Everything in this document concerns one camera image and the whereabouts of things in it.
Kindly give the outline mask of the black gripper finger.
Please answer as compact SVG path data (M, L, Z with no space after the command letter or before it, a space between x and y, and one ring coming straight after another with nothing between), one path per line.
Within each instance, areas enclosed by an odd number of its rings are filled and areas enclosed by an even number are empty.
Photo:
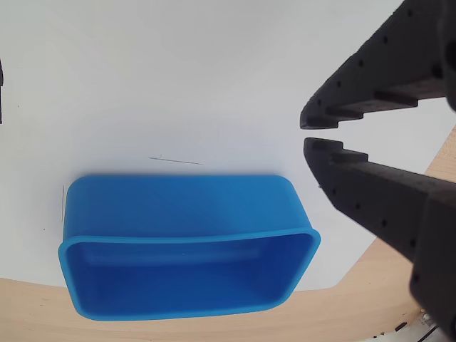
M433 180L368 161L334 140L307 138L304 157L331 204L409 261Z
M455 2L404 1L314 93L302 129L446 98L455 107Z

